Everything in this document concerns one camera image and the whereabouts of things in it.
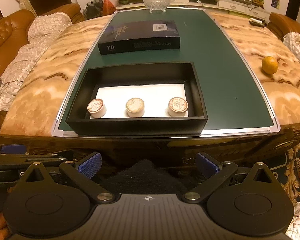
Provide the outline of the person's left hand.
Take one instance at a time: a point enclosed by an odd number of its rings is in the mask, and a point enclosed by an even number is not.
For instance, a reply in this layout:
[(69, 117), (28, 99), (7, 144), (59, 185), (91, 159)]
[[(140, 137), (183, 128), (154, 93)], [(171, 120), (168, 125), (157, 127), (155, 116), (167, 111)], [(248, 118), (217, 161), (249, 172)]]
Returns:
[(6, 240), (10, 236), (10, 231), (7, 222), (2, 212), (0, 212), (0, 240)]

